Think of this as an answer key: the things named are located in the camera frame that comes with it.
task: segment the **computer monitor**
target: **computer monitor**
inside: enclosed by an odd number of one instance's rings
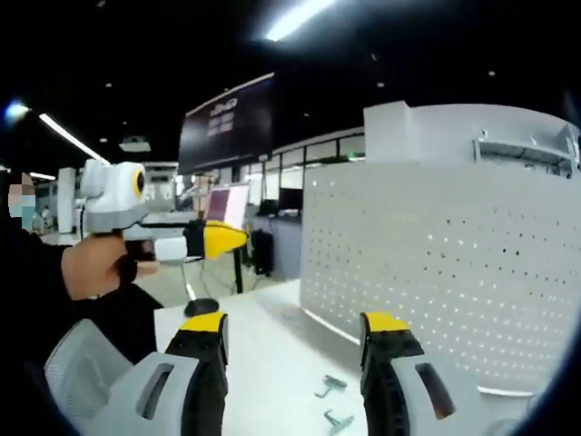
[[[302,189],[281,188],[279,192],[279,209],[281,211],[301,211]]]
[[[250,186],[246,183],[213,188],[210,192],[204,218],[244,230],[249,193]]]

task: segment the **white table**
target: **white table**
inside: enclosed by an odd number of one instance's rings
[[[223,436],[326,435],[323,413],[355,417],[341,435],[367,434],[359,393],[359,347],[307,316],[299,306],[300,281],[220,300],[228,313],[229,392]],[[155,313],[158,350],[185,321],[183,307]],[[325,399],[323,377],[345,381]]]

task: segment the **perforated panel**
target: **perforated panel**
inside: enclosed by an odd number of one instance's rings
[[[472,164],[307,173],[301,305],[359,337],[359,313],[408,322],[502,391],[539,391],[581,293],[581,184]]]

